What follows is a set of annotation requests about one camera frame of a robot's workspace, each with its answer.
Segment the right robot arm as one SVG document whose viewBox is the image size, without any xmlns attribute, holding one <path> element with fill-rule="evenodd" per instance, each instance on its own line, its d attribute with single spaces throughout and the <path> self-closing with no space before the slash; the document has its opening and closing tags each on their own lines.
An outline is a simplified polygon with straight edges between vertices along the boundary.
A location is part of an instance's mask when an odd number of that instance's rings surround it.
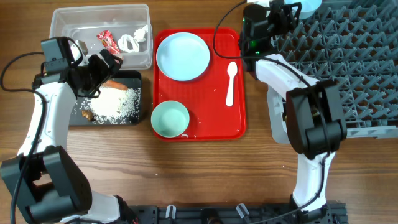
<svg viewBox="0 0 398 224">
<path fill-rule="evenodd" d="M 271 44 L 273 37 L 298 27 L 301 9 L 298 2 L 248 4 L 238 45 L 247 71 L 285 100 L 287 135 L 298 154 L 297 181 L 288 215 L 296 223 L 310 223 L 330 216 L 326 183 L 347 128 L 335 82 L 307 76 Z"/>
</svg>

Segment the light blue rice bowl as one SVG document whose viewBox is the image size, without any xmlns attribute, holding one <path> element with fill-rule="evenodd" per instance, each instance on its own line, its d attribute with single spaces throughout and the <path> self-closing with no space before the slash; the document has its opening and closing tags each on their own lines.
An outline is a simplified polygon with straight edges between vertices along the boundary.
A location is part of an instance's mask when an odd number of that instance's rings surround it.
<svg viewBox="0 0 398 224">
<path fill-rule="evenodd" d="M 300 20 L 312 16 L 322 4 L 322 0 L 284 0 L 284 4 L 294 4 L 298 2 L 302 5 L 299 16 Z"/>
</svg>

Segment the orange carrot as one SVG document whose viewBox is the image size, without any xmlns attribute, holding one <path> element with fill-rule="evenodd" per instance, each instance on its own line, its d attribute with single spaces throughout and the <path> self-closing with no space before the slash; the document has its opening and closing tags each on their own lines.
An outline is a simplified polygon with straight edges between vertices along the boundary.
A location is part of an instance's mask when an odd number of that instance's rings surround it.
<svg viewBox="0 0 398 224">
<path fill-rule="evenodd" d="M 128 87 L 126 85 L 124 85 L 122 83 L 118 83 L 118 82 L 116 82 L 114 80 L 106 81 L 105 83 L 102 84 L 102 87 L 104 87 L 104 88 L 114 88 L 114 89 L 117 89 L 117 90 L 124 90 L 124 91 L 128 89 Z"/>
</svg>

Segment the red snack wrapper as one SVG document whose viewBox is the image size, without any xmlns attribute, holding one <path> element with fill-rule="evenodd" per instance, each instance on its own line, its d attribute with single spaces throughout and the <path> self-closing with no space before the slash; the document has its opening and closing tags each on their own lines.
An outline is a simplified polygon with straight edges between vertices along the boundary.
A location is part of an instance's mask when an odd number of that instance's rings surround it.
<svg viewBox="0 0 398 224">
<path fill-rule="evenodd" d="M 109 30 L 104 30 L 96 35 L 97 39 L 104 45 L 110 53 L 117 55 L 121 53 L 113 34 Z"/>
</svg>

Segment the brown food scrap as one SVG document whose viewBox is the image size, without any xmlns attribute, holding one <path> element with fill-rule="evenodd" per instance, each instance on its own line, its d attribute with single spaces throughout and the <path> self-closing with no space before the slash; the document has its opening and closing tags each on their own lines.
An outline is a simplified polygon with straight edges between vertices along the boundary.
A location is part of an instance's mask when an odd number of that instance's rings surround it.
<svg viewBox="0 0 398 224">
<path fill-rule="evenodd" d="M 91 110 L 81 110 L 81 115 L 90 122 L 95 120 L 95 115 Z"/>
</svg>

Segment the white tissue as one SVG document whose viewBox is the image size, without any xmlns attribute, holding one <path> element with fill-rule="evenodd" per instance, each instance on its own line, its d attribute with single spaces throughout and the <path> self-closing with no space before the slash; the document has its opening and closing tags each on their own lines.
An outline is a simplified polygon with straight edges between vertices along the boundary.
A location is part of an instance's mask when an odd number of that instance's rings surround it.
<svg viewBox="0 0 398 224">
<path fill-rule="evenodd" d="M 145 25 L 144 27 L 138 28 L 135 32 L 134 32 L 134 39 L 138 42 L 144 42 L 146 40 L 146 34 L 149 31 L 149 27 L 148 25 Z"/>
</svg>

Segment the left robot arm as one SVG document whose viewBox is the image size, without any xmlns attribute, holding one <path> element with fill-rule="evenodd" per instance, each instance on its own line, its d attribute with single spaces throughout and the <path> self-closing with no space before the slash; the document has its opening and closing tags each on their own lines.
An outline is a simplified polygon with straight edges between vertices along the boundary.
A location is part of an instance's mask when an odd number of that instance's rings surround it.
<svg viewBox="0 0 398 224">
<path fill-rule="evenodd" d="M 98 97 L 100 86 L 123 63 L 105 49 L 75 58 L 74 45 L 69 37 L 41 42 L 45 60 L 30 88 L 35 96 L 30 127 L 17 156 L 1 164 L 1 177 L 12 196 L 10 221 L 20 212 L 28 223 L 138 223 L 120 196 L 94 192 L 67 153 L 77 99 Z"/>
</svg>

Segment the white plastic ring wrapper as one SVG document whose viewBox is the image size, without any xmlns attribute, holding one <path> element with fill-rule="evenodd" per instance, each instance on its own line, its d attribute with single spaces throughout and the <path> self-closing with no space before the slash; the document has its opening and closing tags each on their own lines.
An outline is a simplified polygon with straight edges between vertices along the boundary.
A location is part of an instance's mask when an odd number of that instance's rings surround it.
<svg viewBox="0 0 398 224">
<path fill-rule="evenodd" d="M 121 51 L 126 53 L 138 53 L 139 52 L 139 43 L 138 41 L 132 37 L 131 35 L 124 34 L 118 40 L 118 46 Z"/>
</svg>

